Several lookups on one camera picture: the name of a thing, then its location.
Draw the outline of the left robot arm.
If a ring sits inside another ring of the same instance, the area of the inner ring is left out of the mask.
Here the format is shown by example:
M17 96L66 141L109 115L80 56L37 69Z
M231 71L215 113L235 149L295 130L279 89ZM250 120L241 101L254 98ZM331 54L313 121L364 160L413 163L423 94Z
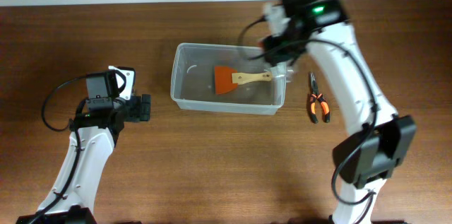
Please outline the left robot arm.
M135 69L109 66L82 80L88 95L65 127L69 147L59 174L37 211L18 223L94 223L97 189L120 132L127 122L150 119L151 96L133 91Z

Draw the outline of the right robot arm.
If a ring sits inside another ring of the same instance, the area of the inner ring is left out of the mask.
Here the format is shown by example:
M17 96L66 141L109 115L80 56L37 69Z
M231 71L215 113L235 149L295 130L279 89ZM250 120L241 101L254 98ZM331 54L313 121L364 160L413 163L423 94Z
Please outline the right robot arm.
M338 205L328 223L370 223L377 196L407 155L416 124L401 117L376 83L340 0L281 0L268 4L271 35L262 59L293 65L307 53L323 72L348 137L333 149L331 189Z

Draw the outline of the orange black long-nose pliers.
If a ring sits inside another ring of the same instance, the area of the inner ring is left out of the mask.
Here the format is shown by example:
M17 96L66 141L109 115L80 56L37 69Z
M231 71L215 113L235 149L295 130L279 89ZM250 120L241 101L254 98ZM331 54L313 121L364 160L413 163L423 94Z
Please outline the orange black long-nose pliers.
M310 87L310 94L307 100L307 112L309 115L310 120L317 124L319 120L316 116L316 103L318 102L321 106L322 111L322 119L325 123L329 123L331 120L331 112L328 103L326 102L325 97L322 93L319 92L318 84L316 77L313 72L309 73L309 87Z

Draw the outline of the clear screwdriver set case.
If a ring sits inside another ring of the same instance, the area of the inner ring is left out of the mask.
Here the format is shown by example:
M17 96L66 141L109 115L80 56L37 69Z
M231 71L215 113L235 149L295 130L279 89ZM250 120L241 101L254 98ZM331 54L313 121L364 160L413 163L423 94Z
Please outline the clear screwdriver set case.
M286 63L279 63L270 68L274 80L285 80L291 82L293 76L296 74L296 69Z

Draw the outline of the orange scraper wooden handle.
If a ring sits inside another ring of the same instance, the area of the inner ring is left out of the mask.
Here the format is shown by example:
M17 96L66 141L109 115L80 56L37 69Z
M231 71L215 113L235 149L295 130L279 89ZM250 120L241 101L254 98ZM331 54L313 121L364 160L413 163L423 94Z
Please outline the orange scraper wooden handle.
M271 81L271 72L243 73L228 66L216 66L214 68L215 93L217 95L229 93L240 85L258 81Z

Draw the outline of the clear plastic container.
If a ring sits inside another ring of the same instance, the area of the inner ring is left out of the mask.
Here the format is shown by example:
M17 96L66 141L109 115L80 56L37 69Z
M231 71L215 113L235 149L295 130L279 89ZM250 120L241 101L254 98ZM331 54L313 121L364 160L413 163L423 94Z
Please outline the clear plastic container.
M181 43L170 96L183 110L274 115L285 101L287 65L270 65L258 47Z

